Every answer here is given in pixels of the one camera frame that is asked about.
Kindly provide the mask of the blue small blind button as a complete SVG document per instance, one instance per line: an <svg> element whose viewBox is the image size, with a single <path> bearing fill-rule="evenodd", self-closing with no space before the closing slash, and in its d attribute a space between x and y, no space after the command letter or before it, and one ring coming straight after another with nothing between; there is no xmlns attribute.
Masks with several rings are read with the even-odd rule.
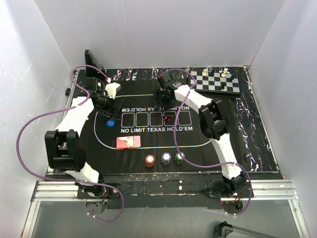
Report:
<svg viewBox="0 0 317 238"><path fill-rule="evenodd" d="M108 119L107 122L106 122L106 126L107 127L114 127L116 124L115 120L114 119Z"/></svg>

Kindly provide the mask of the black triangular all-in marker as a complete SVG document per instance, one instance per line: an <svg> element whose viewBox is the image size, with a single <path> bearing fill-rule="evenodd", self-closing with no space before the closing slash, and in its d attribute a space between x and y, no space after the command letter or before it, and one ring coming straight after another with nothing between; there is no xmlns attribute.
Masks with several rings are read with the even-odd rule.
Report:
<svg viewBox="0 0 317 238"><path fill-rule="evenodd" d="M170 121L173 119L173 116L163 116L162 118L165 124L169 124Z"/></svg>

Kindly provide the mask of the red poker chip stack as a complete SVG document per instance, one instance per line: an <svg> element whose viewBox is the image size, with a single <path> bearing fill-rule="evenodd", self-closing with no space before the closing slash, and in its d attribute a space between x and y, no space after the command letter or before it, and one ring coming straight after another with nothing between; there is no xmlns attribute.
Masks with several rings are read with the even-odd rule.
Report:
<svg viewBox="0 0 317 238"><path fill-rule="evenodd" d="M146 167L150 168L155 164L155 157L153 155L147 155L145 158Z"/></svg>

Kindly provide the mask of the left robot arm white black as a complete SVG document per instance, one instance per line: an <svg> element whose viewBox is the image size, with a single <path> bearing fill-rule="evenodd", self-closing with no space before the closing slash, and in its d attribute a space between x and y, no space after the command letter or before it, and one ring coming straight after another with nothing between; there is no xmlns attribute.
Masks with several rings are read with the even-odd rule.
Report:
<svg viewBox="0 0 317 238"><path fill-rule="evenodd" d="M83 89L75 92L71 109L54 131L45 134L45 145L49 167L65 172L79 182L92 182L88 192L94 198L105 194L105 185L100 183L99 173L86 162L86 153L80 134L89 114L93 110L110 118L118 119L124 102L116 96L121 85L113 82L104 84L89 77Z"/></svg>

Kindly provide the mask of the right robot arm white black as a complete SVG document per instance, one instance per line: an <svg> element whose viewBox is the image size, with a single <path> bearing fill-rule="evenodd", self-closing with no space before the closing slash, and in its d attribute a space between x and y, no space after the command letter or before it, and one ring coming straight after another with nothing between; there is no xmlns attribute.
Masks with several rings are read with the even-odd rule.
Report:
<svg viewBox="0 0 317 238"><path fill-rule="evenodd" d="M158 100L170 103L172 100L181 102L174 121L173 139L178 155L183 161L191 166L201 169L211 169L221 167L222 178L224 181L224 191L230 197L235 197L242 192L247 183L248 174L246 170L237 162L234 154L229 134L229 125L225 115L225 108L222 101L214 101L205 97L194 90L197 80L188 71L186 73L194 84L187 85L170 76L169 70L157 77L160 85ZM213 145L219 164L203 166L197 165L185 158L179 150L176 137L176 126L179 121L179 114L183 105L193 109L200 119L200 129L203 135L209 139Z"/></svg>

